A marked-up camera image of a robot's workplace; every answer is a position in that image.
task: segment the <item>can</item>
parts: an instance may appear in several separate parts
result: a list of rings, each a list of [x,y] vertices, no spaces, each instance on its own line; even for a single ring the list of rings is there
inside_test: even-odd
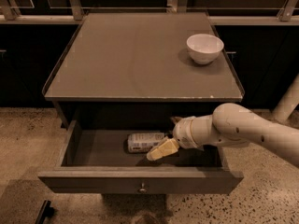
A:
[[[166,133],[132,133],[128,136],[130,153],[147,153],[166,137]]]

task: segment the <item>drawer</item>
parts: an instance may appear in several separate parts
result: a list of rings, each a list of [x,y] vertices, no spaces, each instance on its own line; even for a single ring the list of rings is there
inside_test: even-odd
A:
[[[228,170],[222,150],[212,146],[147,161],[146,154],[126,149],[128,135],[136,132],[86,130],[73,119],[56,167],[38,177],[57,193],[140,194],[230,193],[243,179],[241,172]]]

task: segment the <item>gray tabletop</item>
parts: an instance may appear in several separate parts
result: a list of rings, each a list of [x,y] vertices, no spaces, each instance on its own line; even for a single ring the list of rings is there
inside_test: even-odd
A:
[[[204,13],[89,14],[45,97],[52,101],[241,101],[223,53],[197,66],[186,40]]]

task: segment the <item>terrazzo floor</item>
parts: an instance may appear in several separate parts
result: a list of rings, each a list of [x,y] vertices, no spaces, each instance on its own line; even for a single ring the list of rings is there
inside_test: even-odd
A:
[[[51,108],[0,108],[0,224],[35,223],[44,200],[55,209],[44,223],[299,223],[299,169],[254,144],[224,149],[230,169],[244,174],[229,195],[55,194],[37,172],[55,165],[60,127]]]

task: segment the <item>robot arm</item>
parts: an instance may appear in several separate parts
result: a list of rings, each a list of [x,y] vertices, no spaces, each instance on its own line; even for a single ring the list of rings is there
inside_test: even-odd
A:
[[[157,160],[170,155],[178,151],[178,147],[243,147],[252,142],[299,167],[299,130],[263,119],[236,104],[220,105],[209,116],[180,120],[173,136],[151,150],[148,159]]]

